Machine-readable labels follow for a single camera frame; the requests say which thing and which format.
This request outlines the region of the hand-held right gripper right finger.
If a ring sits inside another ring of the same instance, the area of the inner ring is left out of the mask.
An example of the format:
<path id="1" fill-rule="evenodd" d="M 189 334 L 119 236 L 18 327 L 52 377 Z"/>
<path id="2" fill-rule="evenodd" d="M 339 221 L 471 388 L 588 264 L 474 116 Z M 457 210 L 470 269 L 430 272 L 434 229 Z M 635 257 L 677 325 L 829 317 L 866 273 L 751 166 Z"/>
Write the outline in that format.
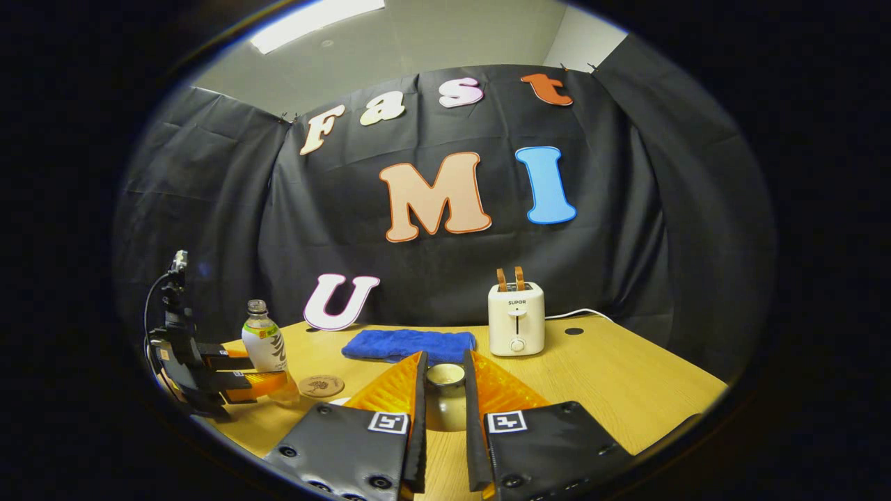
<path id="1" fill-rule="evenodd" d="M 468 479 L 484 500 L 570 500 L 632 463 L 582 403 L 550 402 L 474 350 L 464 370 Z"/>

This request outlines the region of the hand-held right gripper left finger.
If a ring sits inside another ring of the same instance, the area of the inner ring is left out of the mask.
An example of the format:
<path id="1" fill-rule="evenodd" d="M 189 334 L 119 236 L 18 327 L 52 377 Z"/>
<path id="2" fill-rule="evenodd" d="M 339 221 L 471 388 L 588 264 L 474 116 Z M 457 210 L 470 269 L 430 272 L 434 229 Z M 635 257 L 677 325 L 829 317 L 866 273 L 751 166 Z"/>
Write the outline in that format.
<path id="1" fill-rule="evenodd" d="M 425 491 L 427 352 L 407 356 L 341 405 L 319 402 L 265 456 L 290 481 L 348 500 Z"/>

